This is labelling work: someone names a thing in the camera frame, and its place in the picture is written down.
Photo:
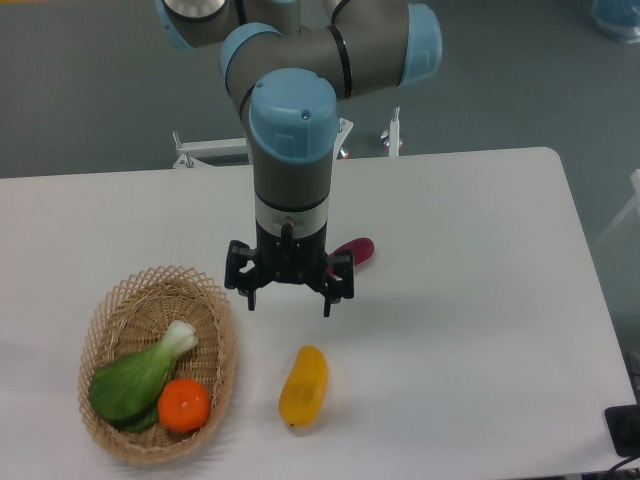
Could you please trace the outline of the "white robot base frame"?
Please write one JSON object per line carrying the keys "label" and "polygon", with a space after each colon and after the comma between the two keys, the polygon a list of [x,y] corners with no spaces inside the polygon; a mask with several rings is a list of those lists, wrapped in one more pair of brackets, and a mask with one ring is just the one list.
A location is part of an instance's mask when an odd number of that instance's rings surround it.
{"label": "white robot base frame", "polygon": [[[400,112],[401,107],[395,106],[387,129],[380,134],[380,143],[386,150],[386,155],[391,158],[398,157],[404,145],[401,137]],[[339,132],[333,148],[334,160],[345,160],[350,157],[345,148],[345,142],[353,128],[352,121],[345,118],[340,119]],[[213,159],[214,166],[222,165],[222,158],[226,157],[243,156],[248,159],[248,162],[251,162],[249,146],[245,138],[183,142],[179,133],[174,130],[172,140],[177,155],[173,164],[174,169],[193,169],[196,166],[207,166],[204,159]]]}

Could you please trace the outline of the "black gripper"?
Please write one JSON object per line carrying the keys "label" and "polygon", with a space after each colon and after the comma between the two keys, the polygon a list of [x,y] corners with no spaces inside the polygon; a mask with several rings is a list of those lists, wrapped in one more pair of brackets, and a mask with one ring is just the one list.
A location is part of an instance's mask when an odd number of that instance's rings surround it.
{"label": "black gripper", "polygon": [[257,291],[271,282],[320,284],[323,316],[328,318],[333,305],[355,296],[355,257],[349,249],[327,255],[326,231],[324,224],[312,235],[295,238],[286,227],[282,237],[256,222],[256,248],[239,240],[230,242],[224,286],[237,290],[247,299],[248,310],[254,311]]}

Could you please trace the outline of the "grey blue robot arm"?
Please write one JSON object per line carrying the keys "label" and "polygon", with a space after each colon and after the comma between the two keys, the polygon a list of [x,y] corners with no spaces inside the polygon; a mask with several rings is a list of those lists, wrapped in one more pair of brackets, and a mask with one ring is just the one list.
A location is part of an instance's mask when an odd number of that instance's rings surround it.
{"label": "grey blue robot arm", "polygon": [[354,295],[355,258],[326,250],[338,104],[433,75],[434,11],[407,1],[328,1],[306,29],[296,1],[160,1],[179,49],[218,45],[219,70],[253,167],[256,242],[229,245],[225,285],[248,301],[273,282],[305,285],[326,307]]}

